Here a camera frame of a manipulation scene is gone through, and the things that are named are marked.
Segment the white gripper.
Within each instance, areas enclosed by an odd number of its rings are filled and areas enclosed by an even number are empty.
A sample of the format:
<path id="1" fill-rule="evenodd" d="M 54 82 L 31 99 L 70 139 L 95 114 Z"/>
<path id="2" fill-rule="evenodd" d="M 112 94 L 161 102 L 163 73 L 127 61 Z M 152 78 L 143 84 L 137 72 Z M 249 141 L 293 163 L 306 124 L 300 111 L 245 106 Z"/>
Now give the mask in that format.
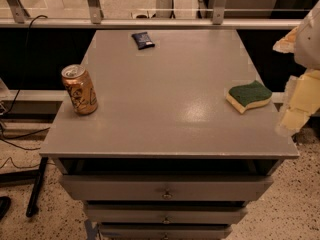
<path id="1" fill-rule="evenodd" d="M 320 1 L 298 28 L 293 28 L 273 45 L 273 50 L 294 52 L 295 62 L 309 68 L 300 77 L 291 76 L 285 87 L 275 130 L 280 136 L 290 137 L 320 109 Z"/>

